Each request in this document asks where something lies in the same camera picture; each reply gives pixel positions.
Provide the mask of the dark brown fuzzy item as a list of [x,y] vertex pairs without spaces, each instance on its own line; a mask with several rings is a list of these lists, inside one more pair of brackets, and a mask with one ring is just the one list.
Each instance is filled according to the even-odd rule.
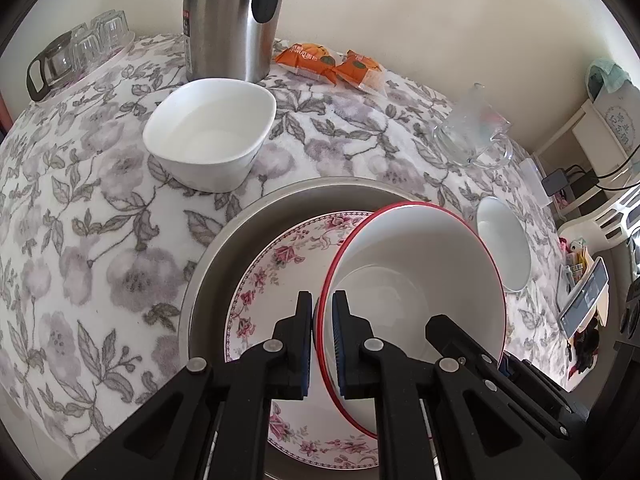
[[574,335],[574,350],[576,354],[575,364],[570,368],[568,377],[585,373],[593,367],[600,346],[600,320],[595,315],[582,332]]

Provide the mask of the white lattice chair back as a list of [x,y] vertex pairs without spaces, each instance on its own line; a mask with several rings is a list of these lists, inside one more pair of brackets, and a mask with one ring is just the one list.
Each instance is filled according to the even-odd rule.
[[639,188],[620,192],[590,214],[565,222],[559,237],[568,242],[582,238],[592,254],[616,247],[638,231]]

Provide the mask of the stainless steel thermos jug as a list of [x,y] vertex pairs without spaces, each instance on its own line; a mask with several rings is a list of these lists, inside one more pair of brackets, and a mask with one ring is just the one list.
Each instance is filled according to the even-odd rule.
[[183,0],[186,79],[264,79],[281,1]]

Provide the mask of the small clear glass cups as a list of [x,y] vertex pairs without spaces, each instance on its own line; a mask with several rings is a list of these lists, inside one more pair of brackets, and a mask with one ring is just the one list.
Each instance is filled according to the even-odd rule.
[[73,69],[79,75],[88,74],[134,40],[124,10],[108,10],[93,18],[89,25],[81,24],[72,31],[70,54]]

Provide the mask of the white power strip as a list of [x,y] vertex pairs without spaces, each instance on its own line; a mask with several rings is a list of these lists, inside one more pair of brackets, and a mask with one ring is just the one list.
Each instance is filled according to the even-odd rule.
[[542,177],[533,159],[523,159],[518,164],[518,168],[536,203],[541,207],[547,207],[551,203],[551,198],[542,186]]

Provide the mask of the pink floral round plate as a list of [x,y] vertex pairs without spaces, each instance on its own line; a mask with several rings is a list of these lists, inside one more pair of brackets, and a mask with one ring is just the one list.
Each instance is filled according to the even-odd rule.
[[[227,362],[266,340],[281,318],[293,315],[301,290],[319,297],[343,240],[368,215],[361,210],[322,214],[292,226],[262,248],[230,300],[224,332]],[[378,466],[376,440],[352,426],[335,407],[316,358],[311,359],[308,396],[271,404],[268,442],[309,466],[341,471]]]

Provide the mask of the strawberry pattern bowl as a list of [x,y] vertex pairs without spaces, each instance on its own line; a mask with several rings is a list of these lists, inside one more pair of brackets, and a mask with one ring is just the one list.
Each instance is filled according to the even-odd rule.
[[446,314],[500,360],[506,345],[506,298],[498,266],[476,232],[449,210],[422,202],[384,207],[358,223],[341,244],[320,292],[314,344],[326,391],[354,428],[375,437],[374,404],[338,391],[331,298],[345,292],[349,311],[366,318],[375,337],[410,358],[440,354],[425,325]]

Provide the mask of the teal cloth on shelf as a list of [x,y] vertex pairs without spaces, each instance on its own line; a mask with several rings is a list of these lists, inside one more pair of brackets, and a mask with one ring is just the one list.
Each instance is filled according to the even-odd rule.
[[602,91],[615,93],[630,81],[630,76],[609,58],[596,58],[586,73],[586,88],[589,99],[594,101]]

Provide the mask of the smartphone on stand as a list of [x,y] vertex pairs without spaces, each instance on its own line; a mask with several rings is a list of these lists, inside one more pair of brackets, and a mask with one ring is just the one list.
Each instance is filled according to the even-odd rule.
[[606,322],[608,307],[600,312],[598,304],[607,292],[608,270],[602,257],[594,260],[593,265],[570,292],[559,286],[559,324],[567,339],[572,338],[576,332],[582,332],[596,312]]

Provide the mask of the clear glass mug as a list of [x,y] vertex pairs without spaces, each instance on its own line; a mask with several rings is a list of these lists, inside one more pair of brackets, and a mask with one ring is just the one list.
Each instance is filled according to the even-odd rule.
[[476,82],[432,130],[439,151],[461,167],[498,169],[513,156],[511,123],[487,101],[485,87]]

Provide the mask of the black charger plug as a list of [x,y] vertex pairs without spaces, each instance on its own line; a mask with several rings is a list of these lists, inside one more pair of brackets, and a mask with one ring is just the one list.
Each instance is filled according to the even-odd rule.
[[558,168],[545,176],[541,180],[541,185],[548,196],[553,196],[570,187],[570,178],[567,177],[564,169]]

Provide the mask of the orange snack packet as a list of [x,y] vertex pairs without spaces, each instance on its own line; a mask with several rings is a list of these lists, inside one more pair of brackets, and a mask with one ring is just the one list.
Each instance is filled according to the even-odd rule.
[[295,75],[337,84],[336,55],[322,44],[292,44],[276,55],[273,62]]
[[348,50],[343,61],[334,67],[334,72],[346,84],[358,90],[379,96],[386,95],[385,67],[373,58]]

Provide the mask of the small white square bowl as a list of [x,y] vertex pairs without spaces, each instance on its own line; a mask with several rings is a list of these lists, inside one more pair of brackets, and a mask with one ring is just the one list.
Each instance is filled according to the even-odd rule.
[[276,98],[258,84],[228,78],[194,80],[160,103],[142,140],[179,183],[227,193],[250,173],[276,111]]

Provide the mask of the white wooden shelf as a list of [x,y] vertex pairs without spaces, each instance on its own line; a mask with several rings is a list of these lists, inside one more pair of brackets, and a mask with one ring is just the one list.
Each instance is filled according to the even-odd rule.
[[544,176],[562,168],[570,174],[570,183],[576,183],[585,174],[600,176],[598,186],[590,179],[564,191],[560,200],[552,198],[555,217],[561,222],[573,220],[582,214],[585,204],[592,211],[602,200],[615,197],[618,188],[634,184],[632,161],[602,114],[587,100],[556,133],[534,151],[534,159]]

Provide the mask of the floral grey tablecloth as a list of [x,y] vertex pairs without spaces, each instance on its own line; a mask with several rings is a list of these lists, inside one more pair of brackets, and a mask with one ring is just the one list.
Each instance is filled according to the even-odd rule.
[[506,202],[533,263],[526,289],[506,298],[506,348],[564,382],[550,211],[517,164],[460,168],[439,154],[428,135],[449,113],[446,96],[397,74],[370,96],[273,66],[277,113],[257,162],[237,190],[207,194],[142,142],[185,79],[180,37],[140,38],[65,100],[26,107],[1,145],[1,385],[66,456],[83,458],[175,373],[184,290],[224,225],[318,177],[378,180],[467,219],[488,195]]

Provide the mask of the pale blue round bowl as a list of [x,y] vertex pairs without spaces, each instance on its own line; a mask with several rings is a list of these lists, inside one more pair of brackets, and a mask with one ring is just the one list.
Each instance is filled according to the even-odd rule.
[[475,224],[503,287],[508,292],[523,290],[532,272],[532,256],[525,230],[513,210],[497,197],[487,196],[478,203]]

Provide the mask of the stainless steel round plate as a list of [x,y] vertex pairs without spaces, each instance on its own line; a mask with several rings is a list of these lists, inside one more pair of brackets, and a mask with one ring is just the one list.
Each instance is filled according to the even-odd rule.
[[224,360],[226,317],[247,267],[278,235],[310,218],[342,210],[376,211],[416,196],[375,180],[329,177],[285,185],[256,200],[209,244],[184,294],[178,328],[179,364]]

